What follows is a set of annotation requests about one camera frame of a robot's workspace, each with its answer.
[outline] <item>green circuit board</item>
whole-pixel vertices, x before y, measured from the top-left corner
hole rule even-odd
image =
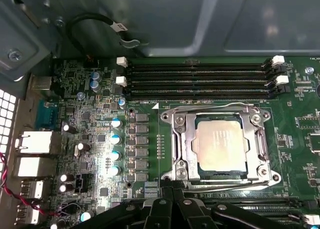
[[[262,63],[265,58],[192,58],[198,63]],[[185,58],[144,58],[132,59],[136,64],[183,64]],[[320,98],[317,85],[320,82],[320,58],[286,57],[290,93],[284,93],[271,100],[241,100],[255,104],[270,112],[271,119],[265,125],[271,168],[280,173],[282,181],[276,186],[261,191],[236,190],[213,192],[197,195],[199,198],[267,198],[298,197],[300,200],[316,200],[320,198]],[[79,131],[76,135],[63,133],[65,154],[59,158],[58,175],[90,174],[90,186],[86,193],[59,194],[59,182],[55,180],[51,207],[57,208],[62,202],[77,201],[82,211],[92,210],[99,214],[118,205],[125,199],[144,199],[159,195],[161,175],[171,169],[171,127],[160,119],[165,110],[181,105],[225,105],[237,100],[175,100],[175,101],[129,101],[125,109],[118,108],[120,96],[113,94],[114,83],[112,71],[119,66],[115,59],[98,61],[95,67],[87,67],[80,60],[58,60],[54,64],[55,72],[60,72],[62,85],[65,87],[64,100],[58,102],[56,127],[60,130],[64,123],[69,123]],[[306,67],[313,67],[314,73],[305,73]],[[99,72],[102,77],[101,91],[90,89],[90,75]],[[77,100],[77,93],[84,92],[85,99]],[[146,175],[141,181],[131,181],[127,176],[132,174],[127,156],[128,140],[131,135],[130,118],[146,114],[148,122],[148,155],[135,158],[135,161],[147,161],[147,168],[135,170],[134,173]],[[123,126],[114,130],[111,121],[118,118]],[[112,135],[122,138],[122,143],[113,146]],[[88,153],[80,157],[74,156],[75,145],[86,142],[91,145]],[[108,177],[108,169],[112,166],[110,153],[118,151],[122,154],[119,161],[114,162],[121,168],[121,174]],[[146,194],[146,187],[152,187],[151,194]],[[71,225],[79,222],[79,215],[68,218]]]

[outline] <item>screw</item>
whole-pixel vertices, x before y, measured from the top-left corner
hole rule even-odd
[[[218,205],[218,209],[224,211],[227,210],[227,207],[225,205]]]
[[[50,23],[51,23],[51,21],[50,21],[49,18],[43,18],[41,21],[42,21],[43,23],[45,23],[45,24],[50,24]]]
[[[304,69],[305,73],[308,74],[308,75],[312,75],[314,72],[315,72],[315,69],[313,67],[306,67]]]
[[[126,208],[127,211],[133,211],[135,207],[133,205],[130,205]]]
[[[278,176],[278,175],[273,175],[273,176],[272,176],[272,179],[273,179],[275,182],[277,182],[277,181],[279,181],[279,176]]]
[[[50,0],[44,0],[43,5],[45,5],[47,8],[50,7]]]
[[[268,112],[263,113],[263,117],[264,117],[264,118],[268,118],[269,116],[270,116],[270,115],[269,115]]]
[[[59,17],[55,20],[54,24],[55,24],[58,28],[62,28],[62,27],[65,26],[65,22],[63,21],[63,18],[62,18],[61,16],[59,16]]]
[[[21,51],[19,50],[11,50],[9,53],[8,53],[8,58],[10,59],[10,61],[12,62],[18,62],[22,59],[23,55],[21,53]]]
[[[187,176],[187,173],[186,173],[186,170],[182,168],[176,171],[176,175],[177,177],[183,179]]]
[[[261,170],[261,174],[264,175],[264,176],[267,175],[267,170],[266,169],[262,169]]]
[[[191,200],[184,200],[184,201],[183,201],[183,204],[185,204],[185,205],[190,205],[191,203],[192,203]]]
[[[255,123],[259,123],[261,122],[261,117],[256,114],[251,117],[251,120],[254,121]]]

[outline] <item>black cable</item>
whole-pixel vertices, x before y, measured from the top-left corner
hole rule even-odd
[[[97,14],[97,13],[90,13],[90,12],[86,12],[80,15],[75,16],[74,18],[72,18],[70,21],[68,21],[66,23],[65,26],[65,31],[66,31],[66,35],[69,38],[70,42],[72,43],[72,45],[84,56],[86,56],[88,59],[91,59],[90,55],[88,55],[84,49],[84,47],[81,45],[81,43],[73,36],[72,34],[72,29],[73,26],[79,22],[85,21],[85,20],[96,20],[96,21],[100,21],[103,22],[109,26],[111,26],[114,21],[111,20],[109,17],[105,16],[105,15],[101,15],[101,14]],[[120,31],[117,33],[122,40],[124,41],[129,41],[129,39],[127,38],[127,34],[124,31]]]

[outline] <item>capacitor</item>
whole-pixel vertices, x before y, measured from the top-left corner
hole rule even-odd
[[[99,72],[95,71],[95,72],[91,73],[91,79],[94,80],[94,81],[97,81],[99,83],[99,82],[101,82],[102,78],[101,78]]]
[[[60,181],[62,183],[65,183],[65,182],[73,182],[75,180],[75,176],[72,175],[72,174],[63,174],[60,176]]]
[[[67,133],[70,133],[70,134],[76,134],[77,133],[77,129],[72,126],[72,125],[68,125],[68,124],[65,124],[63,126],[63,130]]]
[[[86,95],[85,93],[83,93],[82,91],[78,92],[76,94],[76,98],[79,100],[79,101],[82,101],[83,99],[85,99]]]
[[[108,169],[108,176],[115,177],[121,173],[121,168],[117,165],[113,165]]]
[[[68,184],[62,184],[60,187],[59,187],[59,191],[61,193],[65,193],[65,192],[70,192],[74,189],[74,185],[68,183]]]
[[[50,226],[50,229],[62,229],[67,226],[67,222],[64,219],[58,220],[56,223]]]
[[[121,153],[119,151],[113,150],[110,154],[111,161],[119,161],[121,159]]]
[[[89,151],[91,148],[89,144],[83,142],[80,142],[77,147],[79,151]]]
[[[122,140],[121,137],[118,135],[113,135],[110,139],[110,142],[112,145],[120,145]]]
[[[114,118],[112,121],[111,121],[111,126],[113,128],[117,128],[117,129],[120,129],[122,127],[122,121],[120,121],[118,118]]]
[[[127,102],[124,98],[121,98],[119,101],[118,101],[118,104],[119,104],[119,107],[121,109],[125,109],[127,107]]]
[[[101,86],[99,85],[99,82],[97,82],[96,80],[90,82],[90,87],[92,91],[94,91],[95,93],[98,93],[101,90]]]
[[[90,218],[93,218],[95,216],[94,212],[92,210],[87,210],[80,216],[80,221],[85,222],[89,220]]]

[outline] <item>white label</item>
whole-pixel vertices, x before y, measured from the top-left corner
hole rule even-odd
[[[128,29],[122,23],[115,23],[110,26],[116,33],[128,31]]]

